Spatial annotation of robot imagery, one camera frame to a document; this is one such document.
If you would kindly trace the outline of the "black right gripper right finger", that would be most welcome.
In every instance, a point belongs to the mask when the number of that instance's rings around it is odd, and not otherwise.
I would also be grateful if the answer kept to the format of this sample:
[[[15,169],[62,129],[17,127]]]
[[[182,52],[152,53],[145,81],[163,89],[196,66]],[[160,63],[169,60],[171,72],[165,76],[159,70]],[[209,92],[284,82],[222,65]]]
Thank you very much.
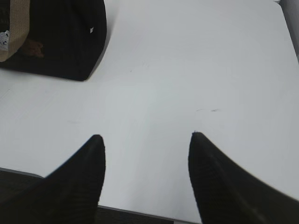
[[[194,132],[189,177],[204,224],[297,224],[299,202],[237,165],[203,133]]]

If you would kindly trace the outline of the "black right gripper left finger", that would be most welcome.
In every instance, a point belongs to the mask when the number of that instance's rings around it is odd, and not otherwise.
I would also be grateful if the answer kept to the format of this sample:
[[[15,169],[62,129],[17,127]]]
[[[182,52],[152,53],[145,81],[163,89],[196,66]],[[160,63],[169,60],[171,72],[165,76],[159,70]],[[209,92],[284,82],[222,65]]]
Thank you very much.
[[[2,224],[92,224],[105,178],[103,138],[93,135],[45,178],[0,170]]]

